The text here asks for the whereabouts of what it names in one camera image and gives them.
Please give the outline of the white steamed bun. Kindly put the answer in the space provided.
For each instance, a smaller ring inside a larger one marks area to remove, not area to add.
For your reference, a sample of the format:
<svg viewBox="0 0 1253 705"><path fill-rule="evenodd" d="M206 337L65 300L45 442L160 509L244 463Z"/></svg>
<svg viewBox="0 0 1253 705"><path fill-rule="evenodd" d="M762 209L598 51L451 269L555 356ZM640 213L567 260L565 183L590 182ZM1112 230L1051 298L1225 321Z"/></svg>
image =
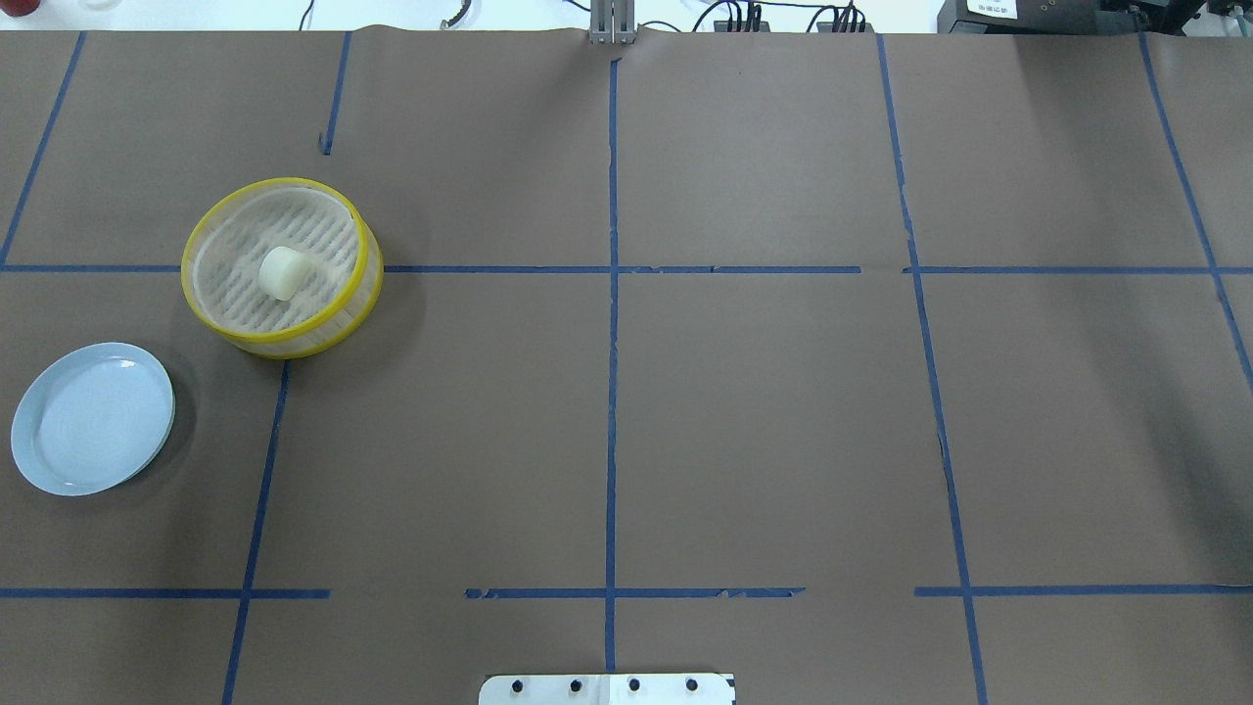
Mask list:
<svg viewBox="0 0 1253 705"><path fill-rule="evenodd" d="M278 245L262 259L256 284L273 301L291 301L309 277L309 258L291 247Z"/></svg>

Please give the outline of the yellow round steamer basket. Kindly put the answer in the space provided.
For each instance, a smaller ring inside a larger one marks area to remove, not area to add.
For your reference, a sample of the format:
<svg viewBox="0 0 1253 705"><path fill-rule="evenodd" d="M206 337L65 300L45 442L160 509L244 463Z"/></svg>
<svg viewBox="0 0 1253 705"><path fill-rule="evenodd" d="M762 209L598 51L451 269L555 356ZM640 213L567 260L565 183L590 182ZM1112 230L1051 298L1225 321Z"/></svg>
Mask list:
<svg viewBox="0 0 1253 705"><path fill-rule="evenodd" d="M291 301L256 284L264 255L286 245L312 272ZM382 287L373 230L342 193L318 180L281 177L224 197L200 217L182 254L184 298L202 324L267 358L321 353L363 324Z"/></svg>

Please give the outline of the light blue plate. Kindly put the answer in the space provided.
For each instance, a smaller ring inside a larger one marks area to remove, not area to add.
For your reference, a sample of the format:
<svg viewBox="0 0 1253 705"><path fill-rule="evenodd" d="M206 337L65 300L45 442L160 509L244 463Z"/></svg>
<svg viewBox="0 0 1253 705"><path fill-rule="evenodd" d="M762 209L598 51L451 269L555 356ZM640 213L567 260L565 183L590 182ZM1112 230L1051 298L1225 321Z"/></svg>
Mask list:
<svg viewBox="0 0 1253 705"><path fill-rule="evenodd" d="M36 376L15 409L10 447L30 485L85 496L152 465L174 419L164 364L139 347L107 341L69 352Z"/></svg>

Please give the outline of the grey metal post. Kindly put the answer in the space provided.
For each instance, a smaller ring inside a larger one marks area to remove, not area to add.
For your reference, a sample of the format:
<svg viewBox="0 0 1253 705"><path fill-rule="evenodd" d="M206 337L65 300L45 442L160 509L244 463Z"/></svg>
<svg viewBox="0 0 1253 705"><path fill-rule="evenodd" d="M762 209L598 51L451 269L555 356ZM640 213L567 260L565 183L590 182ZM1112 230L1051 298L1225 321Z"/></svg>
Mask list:
<svg viewBox="0 0 1253 705"><path fill-rule="evenodd" d="M638 39L634 0L591 0L589 41L591 45L629 45Z"/></svg>

